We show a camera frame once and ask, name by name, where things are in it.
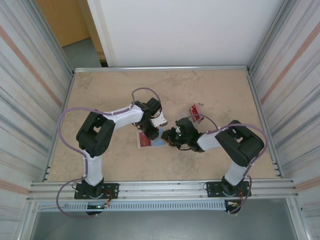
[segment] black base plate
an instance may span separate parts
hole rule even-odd
[[[206,185],[206,193],[208,194],[208,198],[222,198],[222,197],[240,197],[239,192],[242,191],[243,197],[246,197],[249,191],[249,182],[243,181],[241,182],[238,191],[234,195],[227,195],[222,189],[221,181],[208,181],[205,183]]]
[[[103,189],[108,189],[112,193],[112,199],[118,198],[119,183],[103,183]],[[82,183],[77,183],[75,187],[74,199],[109,199],[110,196],[102,193],[98,198],[92,198],[89,195],[85,195],[83,191]]]

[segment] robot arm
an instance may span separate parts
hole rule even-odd
[[[88,162],[88,175],[82,184],[86,185],[86,191],[93,198],[97,198],[102,191],[102,154],[108,149],[113,132],[125,125],[135,124],[148,138],[154,140],[159,136],[157,127],[168,123],[162,112],[153,117],[161,109],[160,102],[155,98],[147,103],[136,101],[131,106],[106,112],[106,115],[91,112],[76,135]]]
[[[229,124],[240,124],[233,120]],[[223,147],[232,159],[229,170],[221,180],[222,191],[233,196],[239,191],[240,184],[250,162],[264,148],[264,142],[245,126],[233,126],[215,133],[199,133],[189,118],[176,121],[177,128],[163,132],[161,138],[170,146],[181,148],[187,144],[194,152],[205,152]]]

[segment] beige table surface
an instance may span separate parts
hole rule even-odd
[[[103,112],[121,109],[132,102],[131,92],[140,87],[152,88],[159,94],[164,117],[169,122],[166,129],[175,125],[177,113],[195,103],[201,103],[203,114],[218,126],[234,119],[261,126],[243,70],[81,72],[75,75],[67,108],[87,107]],[[150,97],[153,94],[146,90],[135,94],[135,99],[143,103]],[[63,120],[62,134],[72,146],[78,147],[76,134],[87,116],[86,111],[72,111]],[[200,132],[214,128],[208,120],[198,125]],[[105,181],[221,179],[231,164],[222,148],[203,153],[169,146],[138,149],[137,131],[127,125],[113,133],[103,154]],[[82,156],[59,139],[48,181],[68,181],[83,173]],[[253,178],[276,177],[269,153],[255,163],[249,174]]]

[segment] white wall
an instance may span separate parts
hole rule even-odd
[[[283,0],[88,0],[107,62],[247,65]]]

